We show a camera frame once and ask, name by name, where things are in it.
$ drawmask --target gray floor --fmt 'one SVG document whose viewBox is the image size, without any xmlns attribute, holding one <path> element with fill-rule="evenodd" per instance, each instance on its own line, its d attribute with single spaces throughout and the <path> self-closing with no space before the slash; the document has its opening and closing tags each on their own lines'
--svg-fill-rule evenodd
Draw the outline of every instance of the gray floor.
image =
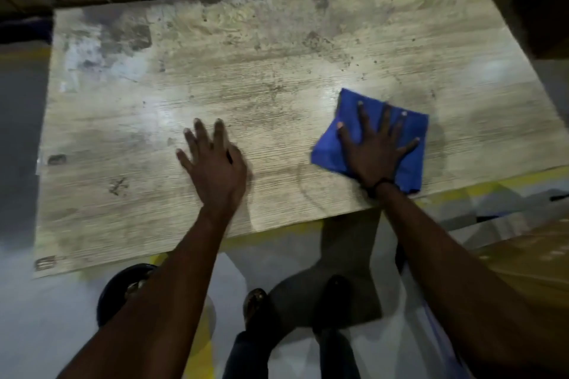
<svg viewBox="0 0 569 379">
<path fill-rule="evenodd" d="M 508 0 L 502 5 L 511 22 Z M 32 279 L 35 169 L 48 66 L 47 58 L 37 55 L 38 46 L 0 49 L 0 365 L 3 376 L 10 378 L 57 375 L 96 331 L 95 306 L 104 284 L 119 269 L 138 262 Z M 559 113 L 569 120 L 569 63 L 533 63 Z M 426 200 L 423 206 L 447 229 L 457 229 L 473 224 L 477 214 L 522 210 L 566 192 L 569 178 L 555 176 L 533 184 L 505 184 L 485 195 L 452 202 Z M 405 275 L 401 279 L 394 269 L 394 237 L 384 223 L 378 228 L 377 221 L 358 222 L 359 227 L 346 224 L 343 233 L 288 234 L 218 256 L 207 308 L 216 377 L 223 371 L 235 334 L 243 329 L 242 300 L 257 286 L 281 297 L 283 310 L 301 326 L 275 350 L 271 376 L 319 377 L 317 343 L 302 326 L 314 302 L 310 294 L 338 270 L 356 282 L 359 304 L 364 306 L 353 312 L 354 326 L 349 330 L 362 377 L 443 375 L 421 297 L 412 279 Z M 355 246 L 348 238 L 353 233 L 365 234 Z"/>
</svg>

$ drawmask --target wooden tabletop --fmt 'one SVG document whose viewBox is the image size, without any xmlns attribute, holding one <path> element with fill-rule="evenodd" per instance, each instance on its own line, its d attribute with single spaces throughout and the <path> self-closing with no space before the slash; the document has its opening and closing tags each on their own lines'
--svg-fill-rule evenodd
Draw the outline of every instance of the wooden tabletop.
<svg viewBox="0 0 569 379">
<path fill-rule="evenodd" d="M 167 0 L 56 12 L 37 275 L 171 250 L 200 202 L 174 150 L 225 120 L 254 179 L 228 236 L 366 208 L 311 165 L 342 87 L 430 115 L 428 195 L 569 164 L 492 0 Z"/>
</svg>

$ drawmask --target purple object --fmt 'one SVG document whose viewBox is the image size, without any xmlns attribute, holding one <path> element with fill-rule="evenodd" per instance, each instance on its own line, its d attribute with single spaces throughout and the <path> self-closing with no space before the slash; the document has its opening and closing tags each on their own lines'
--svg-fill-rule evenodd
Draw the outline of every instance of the purple object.
<svg viewBox="0 0 569 379">
<path fill-rule="evenodd" d="M 317 144 L 312 149 L 310 154 L 310 161 L 316 165 L 344 174 L 354 178 L 354 175 L 348 170 L 336 125 L 339 121 L 343 122 L 346 129 L 350 132 L 352 140 L 355 143 L 361 142 L 362 129 L 359 124 L 359 117 L 357 114 L 358 102 L 364 103 L 364 108 L 369 115 L 369 120 L 372 126 L 379 127 L 381 113 L 383 111 L 384 102 L 371 97 L 362 96 L 358 93 L 352 92 L 346 88 L 340 91 L 340 105 L 336 112 L 336 117 L 332 124 L 328 127 L 323 136 L 318 140 Z M 397 121 L 401 116 L 402 108 L 392 107 L 391 109 L 391 125 Z M 421 190 L 421 183 L 423 181 L 423 158 L 425 152 L 425 136 L 427 134 L 427 127 L 429 125 L 429 116 L 415 111 L 407 111 L 407 119 L 403 125 L 401 138 L 399 139 L 398 146 L 409 143 L 413 138 L 420 138 L 419 145 L 405 156 L 397 168 L 395 174 L 395 182 L 399 188 L 405 193 L 413 193 Z"/>
</svg>

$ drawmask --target black bracelet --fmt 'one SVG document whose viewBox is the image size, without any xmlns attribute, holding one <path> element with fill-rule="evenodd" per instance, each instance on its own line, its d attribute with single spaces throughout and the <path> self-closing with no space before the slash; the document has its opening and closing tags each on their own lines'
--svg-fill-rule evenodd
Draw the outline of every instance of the black bracelet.
<svg viewBox="0 0 569 379">
<path fill-rule="evenodd" d="M 372 198 L 375 199 L 375 189 L 377 188 L 377 186 L 379 186 L 381 183 L 389 183 L 394 185 L 397 189 L 399 189 L 399 186 L 397 186 L 395 184 L 395 180 L 393 178 L 387 178 L 387 177 L 382 177 L 380 178 L 378 181 L 376 181 L 372 187 L 365 187 L 364 190 L 367 192 L 367 195 Z"/>
</svg>

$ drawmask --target hand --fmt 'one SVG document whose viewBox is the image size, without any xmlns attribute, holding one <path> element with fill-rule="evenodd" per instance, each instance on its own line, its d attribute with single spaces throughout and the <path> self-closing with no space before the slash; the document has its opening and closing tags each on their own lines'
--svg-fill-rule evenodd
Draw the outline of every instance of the hand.
<svg viewBox="0 0 569 379">
<path fill-rule="evenodd" d="M 358 102 L 358 114 L 363 131 L 361 144 L 354 144 L 342 122 L 338 123 L 338 135 L 348 167 L 359 178 L 364 188 L 370 188 L 382 178 L 393 179 L 399 162 L 419 144 L 419 138 L 397 148 L 407 111 L 403 111 L 392 132 L 389 132 L 391 106 L 388 104 L 383 106 L 379 132 L 376 132 L 370 124 L 362 102 Z"/>
<path fill-rule="evenodd" d="M 191 177 L 204 208 L 214 217 L 231 218 L 245 194 L 245 160 L 237 147 L 231 143 L 226 145 L 226 132 L 221 120 L 215 124 L 213 142 L 198 118 L 195 119 L 195 131 L 194 136 L 190 129 L 184 129 L 192 160 L 180 149 L 176 149 L 176 156 Z"/>
</svg>

